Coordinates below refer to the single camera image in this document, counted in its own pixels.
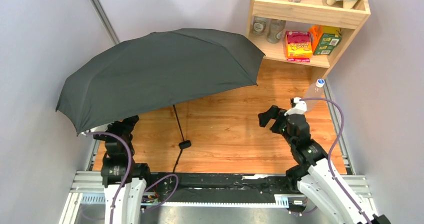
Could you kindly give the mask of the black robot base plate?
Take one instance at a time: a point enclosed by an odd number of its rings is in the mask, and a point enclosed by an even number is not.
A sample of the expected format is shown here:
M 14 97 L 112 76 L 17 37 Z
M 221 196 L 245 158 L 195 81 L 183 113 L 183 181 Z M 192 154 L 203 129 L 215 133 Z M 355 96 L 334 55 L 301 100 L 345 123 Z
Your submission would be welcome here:
M 308 198 L 290 187 L 284 175 L 234 173 L 153 173 L 150 189 L 159 200 L 217 204 L 278 204 L 305 206 Z

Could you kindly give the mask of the black folding umbrella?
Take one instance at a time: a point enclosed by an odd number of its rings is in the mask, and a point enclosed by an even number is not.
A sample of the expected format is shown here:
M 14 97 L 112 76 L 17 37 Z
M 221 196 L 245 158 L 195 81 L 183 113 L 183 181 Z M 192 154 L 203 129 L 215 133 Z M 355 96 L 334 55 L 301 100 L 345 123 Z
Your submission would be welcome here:
M 92 57 L 68 76 L 56 104 L 76 133 L 257 84 L 265 53 L 241 34 L 152 32 Z

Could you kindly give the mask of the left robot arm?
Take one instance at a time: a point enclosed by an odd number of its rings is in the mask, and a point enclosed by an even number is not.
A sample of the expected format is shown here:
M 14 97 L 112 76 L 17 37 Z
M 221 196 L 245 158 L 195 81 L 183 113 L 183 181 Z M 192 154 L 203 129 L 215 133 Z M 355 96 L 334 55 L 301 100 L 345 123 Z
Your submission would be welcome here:
M 116 121 L 107 126 L 109 135 L 94 135 L 103 140 L 106 153 L 101 168 L 105 196 L 105 223 L 138 223 L 141 200 L 149 182 L 150 168 L 146 163 L 135 163 L 132 145 L 138 116 Z

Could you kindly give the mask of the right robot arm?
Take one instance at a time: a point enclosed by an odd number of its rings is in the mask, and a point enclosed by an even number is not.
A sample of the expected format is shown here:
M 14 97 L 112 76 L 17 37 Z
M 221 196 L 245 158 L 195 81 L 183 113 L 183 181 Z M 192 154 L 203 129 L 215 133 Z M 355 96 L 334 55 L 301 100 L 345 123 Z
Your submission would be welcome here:
M 324 213 L 331 223 L 389 223 L 353 191 L 337 172 L 328 153 L 312 139 L 310 126 L 303 114 L 286 114 L 272 105 L 258 114 L 260 127 L 282 135 L 290 146 L 297 165 L 286 171 L 287 188 L 304 194 Z

